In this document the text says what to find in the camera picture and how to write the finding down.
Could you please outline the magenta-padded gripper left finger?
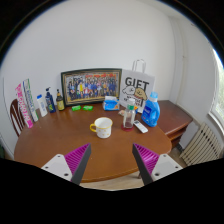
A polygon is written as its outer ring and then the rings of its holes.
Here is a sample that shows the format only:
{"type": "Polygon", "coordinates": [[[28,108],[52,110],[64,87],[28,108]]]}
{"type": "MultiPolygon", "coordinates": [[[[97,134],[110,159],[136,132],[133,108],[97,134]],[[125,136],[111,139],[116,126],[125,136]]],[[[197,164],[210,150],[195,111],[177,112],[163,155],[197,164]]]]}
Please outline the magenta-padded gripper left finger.
{"type": "Polygon", "coordinates": [[[91,144],[87,143],[66,155],[56,154],[42,169],[79,185],[91,155],[91,144]]]}

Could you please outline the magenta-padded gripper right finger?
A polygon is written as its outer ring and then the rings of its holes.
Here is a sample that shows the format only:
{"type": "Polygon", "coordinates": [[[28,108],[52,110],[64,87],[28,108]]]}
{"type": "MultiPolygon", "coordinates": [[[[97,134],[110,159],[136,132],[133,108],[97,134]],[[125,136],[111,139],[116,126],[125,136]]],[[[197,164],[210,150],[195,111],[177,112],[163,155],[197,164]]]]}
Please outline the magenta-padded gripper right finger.
{"type": "Polygon", "coordinates": [[[182,169],[168,154],[158,155],[137,143],[133,144],[132,153],[145,185],[182,169]]]}

